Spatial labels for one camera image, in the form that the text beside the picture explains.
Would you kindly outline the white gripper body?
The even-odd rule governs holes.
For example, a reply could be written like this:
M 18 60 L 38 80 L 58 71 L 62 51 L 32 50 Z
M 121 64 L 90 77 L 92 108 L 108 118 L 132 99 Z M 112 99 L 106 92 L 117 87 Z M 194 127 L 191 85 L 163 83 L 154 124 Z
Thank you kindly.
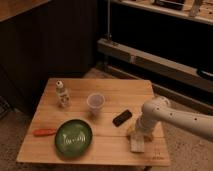
M 135 130 L 145 136 L 151 136 L 157 123 L 158 120 L 154 119 L 152 116 L 142 114 L 136 120 Z

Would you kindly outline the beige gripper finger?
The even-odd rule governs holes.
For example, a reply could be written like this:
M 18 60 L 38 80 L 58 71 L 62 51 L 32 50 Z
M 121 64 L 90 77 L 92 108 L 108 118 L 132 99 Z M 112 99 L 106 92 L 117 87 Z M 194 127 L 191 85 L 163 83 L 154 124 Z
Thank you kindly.
M 144 135 L 144 139 L 146 142 L 151 142 L 154 139 L 154 136 L 152 133 L 148 133 Z
M 126 136 L 130 137 L 135 132 L 135 130 L 136 130 L 135 125 L 131 125 L 126 131 Z

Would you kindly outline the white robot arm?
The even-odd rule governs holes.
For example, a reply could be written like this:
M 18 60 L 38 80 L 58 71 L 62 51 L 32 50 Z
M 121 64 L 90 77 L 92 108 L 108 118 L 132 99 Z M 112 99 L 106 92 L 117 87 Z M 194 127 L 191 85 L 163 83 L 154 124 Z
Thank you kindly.
M 213 116 L 174 109 L 163 96 L 146 101 L 141 111 L 133 128 L 128 131 L 128 136 L 149 136 L 157 123 L 163 121 L 213 142 Z

